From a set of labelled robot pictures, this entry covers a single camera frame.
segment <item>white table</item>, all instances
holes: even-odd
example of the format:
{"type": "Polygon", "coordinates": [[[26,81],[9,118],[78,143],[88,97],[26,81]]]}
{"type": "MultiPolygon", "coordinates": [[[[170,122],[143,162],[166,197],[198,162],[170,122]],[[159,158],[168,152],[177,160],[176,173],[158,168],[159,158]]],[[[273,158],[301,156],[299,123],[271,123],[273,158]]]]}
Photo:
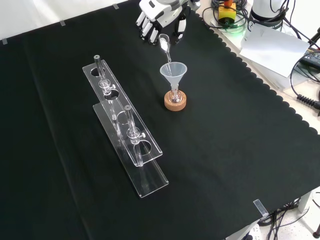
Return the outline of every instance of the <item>white table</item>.
{"type": "MultiPolygon", "coordinates": [[[[200,0],[201,7],[198,9],[197,13],[200,14],[202,17],[203,10],[211,7],[211,0],[200,0]]],[[[295,10],[292,16],[292,25],[294,25],[298,30],[303,32],[307,37],[312,38],[314,34],[316,34],[317,29],[320,27],[318,16],[318,9],[320,8],[320,1],[312,0],[311,1],[314,7],[307,7],[306,2],[304,0],[296,0],[295,10]]],[[[251,9],[253,0],[248,0],[249,9],[251,9]]],[[[289,5],[290,10],[287,13],[287,18],[290,18],[290,14],[292,12],[292,5],[294,1],[291,0],[289,5]]],[[[213,11],[207,10],[204,13],[204,19],[207,23],[210,23],[213,18],[213,11]]],[[[310,127],[317,130],[318,134],[320,134],[320,117],[318,117],[318,112],[315,111],[313,108],[307,107],[304,104],[298,102],[296,100],[297,96],[295,93],[290,89],[286,89],[284,91],[277,90],[270,82],[270,77],[273,75],[273,72],[265,72],[267,74],[262,74],[261,71],[255,67],[255,64],[252,63],[249,59],[244,58],[243,56],[239,55],[241,49],[241,40],[242,35],[239,34],[228,34],[228,33],[221,33],[219,30],[215,29],[214,32],[219,35],[219,37],[226,43],[227,47],[231,49],[232,52],[236,53],[236,55],[244,62],[248,64],[248,67],[251,68],[251,71],[257,75],[258,78],[261,78],[265,84],[270,86],[270,89],[274,90],[277,95],[281,96],[283,100],[290,104],[290,107],[295,109],[296,113],[302,116],[302,119],[309,123],[310,127]]],[[[283,27],[282,32],[294,35],[294,32],[289,27],[283,27]]],[[[294,87],[294,89],[301,95],[304,95],[308,98],[313,100],[318,99],[319,91],[320,91],[320,84],[312,82],[311,80],[307,80],[304,83],[301,83],[294,87]]],[[[312,193],[309,192],[301,197],[300,204],[299,204],[299,211],[302,213],[306,210],[308,205],[311,201],[312,193]]],[[[239,230],[238,232],[234,233],[233,235],[227,237],[227,240],[241,240],[259,221],[257,219],[252,224],[244,227],[243,229],[239,230]]]]}

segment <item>test tube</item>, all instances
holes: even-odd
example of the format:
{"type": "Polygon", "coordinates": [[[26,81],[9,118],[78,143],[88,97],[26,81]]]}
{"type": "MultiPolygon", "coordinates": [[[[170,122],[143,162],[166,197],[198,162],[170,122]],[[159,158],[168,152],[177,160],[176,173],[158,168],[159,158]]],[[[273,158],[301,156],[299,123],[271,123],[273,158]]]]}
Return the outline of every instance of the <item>test tube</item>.
{"type": "Polygon", "coordinates": [[[135,137],[137,135],[137,129],[135,125],[134,116],[132,115],[132,108],[130,105],[126,105],[124,106],[124,110],[129,125],[129,137],[135,137]]]}

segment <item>clear plastic funnel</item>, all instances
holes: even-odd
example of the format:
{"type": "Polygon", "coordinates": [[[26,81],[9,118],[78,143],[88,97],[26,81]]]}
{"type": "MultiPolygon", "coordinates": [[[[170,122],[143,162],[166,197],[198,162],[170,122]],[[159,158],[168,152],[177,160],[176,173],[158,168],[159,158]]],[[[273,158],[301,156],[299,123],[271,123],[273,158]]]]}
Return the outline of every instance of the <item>clear plastic funnel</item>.
{"type": "Polygon", "coordinates": [[[178,85],[182,77],[187,72],[187,66],[182,62],[168,62],[160,68],[160,73],[171,84],[171,93],[169,94],[169,101],[178,103],[182,100],[182,95],[178,90],[178,85]]]}
{"type": "Polygon", "coordinates": [[[178,85],[187,72],[187,66],[182,62],[168,62],[160,68],[160,73],[171,85],[178,85]]]}

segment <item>test tube holder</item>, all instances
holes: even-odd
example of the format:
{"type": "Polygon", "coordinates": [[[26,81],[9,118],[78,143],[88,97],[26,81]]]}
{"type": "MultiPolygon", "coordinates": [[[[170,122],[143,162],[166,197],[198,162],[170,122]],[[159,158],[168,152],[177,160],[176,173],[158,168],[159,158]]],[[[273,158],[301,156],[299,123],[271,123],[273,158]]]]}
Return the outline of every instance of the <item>test tube holder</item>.
{"type": "Polygon", "coordinates": [[[120,83],[100,56],[83,67],[100,103],[93,109],[135,190],[143,198],[169,184],[156,162],[163,152],[120,83]]]}

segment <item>black cloth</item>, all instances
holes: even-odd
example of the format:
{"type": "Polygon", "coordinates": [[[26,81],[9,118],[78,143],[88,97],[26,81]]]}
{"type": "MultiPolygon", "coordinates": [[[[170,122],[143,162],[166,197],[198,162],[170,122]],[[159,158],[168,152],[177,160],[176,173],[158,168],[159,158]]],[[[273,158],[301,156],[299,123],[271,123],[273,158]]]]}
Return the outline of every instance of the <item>black cloth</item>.
{"type": "MultiPolygon", "coordinates": [[[[119,9],[108,7],[66,20],[63,27],[57,23],[29,32],[16,37],[20,49],[16,54],[23,57],[0,66],[1,72],[15,71],[14,76],[5,75],[13,80],[10,85],[2,83],[8,92],[1,96],[2,104],[16,95],[16,104],[2,110],[6,117],[0,124],[14,128],[15,121],[22,121],[13,136],[19,134],[26,142],[24,151],[15,139],[4,145],[5,193],[18,197],[6,196],[3,205],[5,209],[20,205],[30,214],[30,219],[21,219],[18,212],[10,216],[8,211],[1,218],[20,219],[8,224],[22,228],[21,235],[32,232],[23,239],[54,239],[52,231],[62,236],[55,239],[63,239],[71,225],[70,237],[64,239],[221,240],[261,217],[254,200],[260,199],[271,212],[319,186],[316,131],[194,12],[183,40],[171,49],[173,61],[188,67],[179,85],[187,105],[180,112],[168,111],[164,95],[170,86],[159,73],[166,56],[139,39],[135,27],[139,14],[137,3],[130,1],[119,4],[119,9]],[[93,63],[96,54],[107,62],[163,151],[157,162],[169,185],[143,199],[92,108],[98,98],[82,67],[93,63]],[[17,61],[23,68],[17,70],[17,61]],[[23,98],[23,90],[16,89],[19,82],[28,85],[23,98]],[[29,98],[36,99],[28,104],[29,98]],[[25,101],[23,112],[17,107],[20,101],[25,101]],[[33,105],[38,109],[28,111],[33,105]],[[29,126],[24,118],[40,118],[41,124],[32,121],[29,126]],[[29,132],[32,126],[36,131],[29,132]],[[27,165],[21,171],[33,181],[16,174],[20,165],[27,165]],[[45,185],[48,178],[56,191],[45,185]],[[17,181],[25,181],[26,187],[34,183],[41,202],[52,194],[57,204],[46,206],[52,219],[47,212],[29,212],[26,205],[35,189],[29,192],[24,185],[16,189],[17,181]],[[68,215],[70,222],[60,220],[68,215]],[[51,221],[29,228],[42,217],[51,221]]],[[[9,39],[2,49],[14,52],[11,44],[9,39]]],[[[9,127],[4,131],[10,138],[9,127]]]]}

